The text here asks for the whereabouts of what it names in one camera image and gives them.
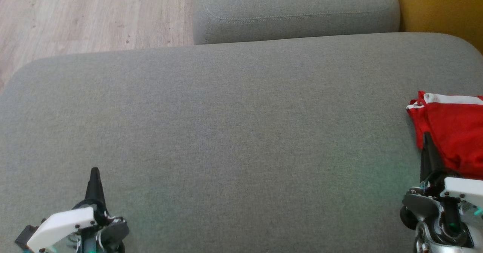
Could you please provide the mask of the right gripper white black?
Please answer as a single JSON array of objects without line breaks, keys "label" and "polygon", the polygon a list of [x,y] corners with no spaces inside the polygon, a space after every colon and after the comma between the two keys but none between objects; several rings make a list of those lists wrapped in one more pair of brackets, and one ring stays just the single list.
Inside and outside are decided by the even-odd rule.
[{"label": "right gripper white black", "polygon": [[445,169],[425,132],[421,185],[405,193],[401,221],[415,231],[414,246],[483,246],[483,181],[445,177]]}]

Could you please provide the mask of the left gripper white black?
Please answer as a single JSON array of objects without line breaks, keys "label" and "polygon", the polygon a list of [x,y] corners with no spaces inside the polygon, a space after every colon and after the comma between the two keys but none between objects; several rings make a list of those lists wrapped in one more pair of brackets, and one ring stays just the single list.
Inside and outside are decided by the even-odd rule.
[{"label": "left gripper white black", "polygon": [[108,214],[98,167],[90,170],[85,201],[45,219],[27,246],[34,253],[57,253],[54,245],[67,239],[75,253],[125,253],[123,241],[130,230],[123,217]]}]

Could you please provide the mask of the red Bulls basketball shorts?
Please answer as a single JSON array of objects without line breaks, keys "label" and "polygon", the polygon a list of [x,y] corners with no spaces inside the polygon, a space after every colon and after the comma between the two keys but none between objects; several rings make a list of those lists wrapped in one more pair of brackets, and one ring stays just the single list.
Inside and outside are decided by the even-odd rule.
[{"label": "red Bulls basketball shorts", "polygon": [[423,149],[429,132],[445,167],[465,178],[483,180],[483,96],[426,93],[423,108],[407,111]]}]

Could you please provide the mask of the large grey sofa seat cushion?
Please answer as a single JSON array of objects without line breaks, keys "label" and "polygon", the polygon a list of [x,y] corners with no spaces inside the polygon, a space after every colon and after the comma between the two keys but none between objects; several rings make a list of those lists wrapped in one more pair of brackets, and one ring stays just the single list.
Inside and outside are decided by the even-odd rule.
[{"label": "large grey sofa seat cushion", "polygon": [[409,253],[418,91],[483,94],[483,56],[378,33],[50,57],[0,95],[0,253],[100,169],[126,253]]}]

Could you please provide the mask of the small grey sofa cushion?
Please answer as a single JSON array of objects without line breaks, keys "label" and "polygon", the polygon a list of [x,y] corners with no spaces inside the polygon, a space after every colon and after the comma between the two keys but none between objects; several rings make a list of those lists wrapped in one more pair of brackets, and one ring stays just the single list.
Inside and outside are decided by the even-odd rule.
[{"label": "small grey sofa cushion", "polygon": [[195,45],[398,32],[398,0],[193,0]]}]

